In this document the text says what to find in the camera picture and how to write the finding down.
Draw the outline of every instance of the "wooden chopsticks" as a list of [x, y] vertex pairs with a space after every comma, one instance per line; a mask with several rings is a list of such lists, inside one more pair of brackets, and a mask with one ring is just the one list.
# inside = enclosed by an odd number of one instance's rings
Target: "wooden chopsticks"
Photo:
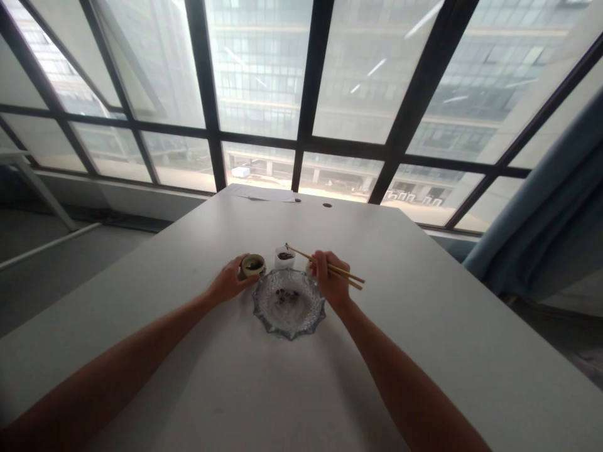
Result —
[[[287, 249], [293, 250], [298, 254], [301, 254], [303, 257], [307, 258], [310, 262], [316, 262], [316, 259], [314, 259], [312, 256], [310, 256], [309, 254], [306, 254], [304, 252], [299, 251], [296, 248], [293, 248], [290, 244], [286, 243], [285, 247], [287, 247]], [[360, 284], [355, 283], [354, 281], [351, 281], [349, 278], [355, 279], [356, 281], [360, 281], [361, 283], [365, 283], [366, 281], [363, 280], [361, 277], [357, 277], [353, 274], [351, 274], [350, 272], [347, 272], [339, 267], [335, 267], [334, 265], [331, 265], [329, 263], [327, 263], [327, 267], [329, 269], [329, 273], [339, 279], [343, 279], [345, 282], [347, 282], [348, 284], [350, 284], [350, 286], [355, 287], [358, 290], [362, 290], [362, 286]]]

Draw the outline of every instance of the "hand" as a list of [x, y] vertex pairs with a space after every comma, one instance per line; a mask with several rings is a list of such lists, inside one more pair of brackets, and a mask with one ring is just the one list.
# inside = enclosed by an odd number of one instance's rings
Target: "hand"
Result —
[[345, 306], [350, 301], [349, 284], [343, 279], [331, 276], [327, 272], [327, 262], [335, 267], [345, 271], [350, 271], [350, 265], [340, 260], [333, 252], [316, 251], [312, 255], [316, 259], [315, 263], [310, 263], [312, 276], [318, 281], [318, 288], [325, 296], [333, 309]]
[[208, 298], [217, 303], [223, 303], [259, 281], [259, 275], [250, 276], [243, 281], [239, 281], [239, 267], [248, 255], [249, 253], [241, 254], [226, 264], [206, 290], [205, 293]]

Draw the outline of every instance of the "glass window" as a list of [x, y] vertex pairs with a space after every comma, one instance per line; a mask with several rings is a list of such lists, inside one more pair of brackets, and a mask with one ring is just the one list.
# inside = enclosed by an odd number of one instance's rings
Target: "glass window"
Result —
[[215, 193], [214, 169], [206, 139], [142, 133], [160, 183]]
[[524, 179], [496, 178], [455, 228], [486, 232], [523, 183]]
[[414, 222], [444, 226], [482, 178], [474, 173], [401, 164], [381, 205], [397, 207]]
[[335, 0], [313, 133], [385, 143], [443, 1]]
[[382, 167], [378, 160], [304, 152], [300, 193], [366, 203]]
[[222, 152], [228, 185], [291, 189], [295, 151], [224, 141]]
[[601, 2], [501, 3], [477, 5], [407, 153], [495, 163], [603, 28]]
[[95, 5], [134, 116], [204, 128], [184, 0]]
[[120, 107], [113, 82], [79, 0], [30, 0], [30, 3], [84, 69], [109, 105]]
[[17, 145], [13, 143], [13, 140], [8, 136], [4, 129], [0, 127], [0, 148], [19, 149]]
[[13, 132], [42, 166], [86, 172], [54, 119], [2, 114]]
[[89, 116], [116, 117], [73, 69], [19, 0], [3, 0], [65, 110]]
[[151, 181], [131, 130], [78, 122], [72, 122], [71, 125], [100, 174], [142, 182]]
[[0, 103], [47, 110], [46, 104], [2, 35], [0, 61]]
[[555, 141], [567, 130], [576, 117], [603, 87], [603, 60], [599, 60], [590, 72], [573, 89], [551, 117], [540, 127], [526, 146], [511, 162], [511, 166], [535, 168], [549, 152]]
[[[220, 128], [295, 139], [312, 0], [207, 0], [205, 8]], [[222, 24], [223, 16], [237, 26]]]

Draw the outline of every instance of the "clear glass bowl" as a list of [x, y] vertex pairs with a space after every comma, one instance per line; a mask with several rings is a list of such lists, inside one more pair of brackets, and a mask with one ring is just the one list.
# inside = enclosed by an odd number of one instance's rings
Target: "clear glass bowl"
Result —
[[316, 281], [290, 268], [263, 276], [252, 298], [253, 314], [266, 331], [289, 340], [314, 334], [327, 316], [325, 298]]

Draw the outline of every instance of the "curtain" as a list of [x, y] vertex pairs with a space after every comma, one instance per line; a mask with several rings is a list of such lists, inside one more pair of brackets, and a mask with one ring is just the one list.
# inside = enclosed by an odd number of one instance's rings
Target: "curtain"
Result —
[[[575, 277], [603, 267], [602, 218], [603, 89], [530, 173], [463, 265], [495, 294], [530, 299], [543, 284], [555, 284], [549, 280], [550, 264], [561, 256]], [[597, 254], [576, 271], [582, 262], [571, 250], [584, 237], [592, 237]]]

